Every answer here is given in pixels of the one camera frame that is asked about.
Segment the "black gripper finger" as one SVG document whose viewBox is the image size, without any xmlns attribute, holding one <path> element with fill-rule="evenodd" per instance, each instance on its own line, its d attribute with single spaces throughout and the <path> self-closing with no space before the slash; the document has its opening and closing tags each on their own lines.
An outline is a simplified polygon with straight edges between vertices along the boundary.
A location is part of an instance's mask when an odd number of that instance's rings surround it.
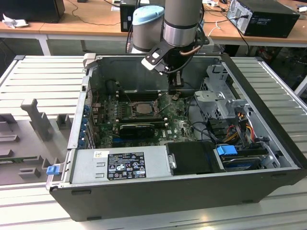
<svg viewBox="0 0 307 230">
<path fill-rule="evenodd" d="M 182 72 L 168 74 L 168 93 L 175 94 L 178 90 L 184 87 Z"/>
</svg>

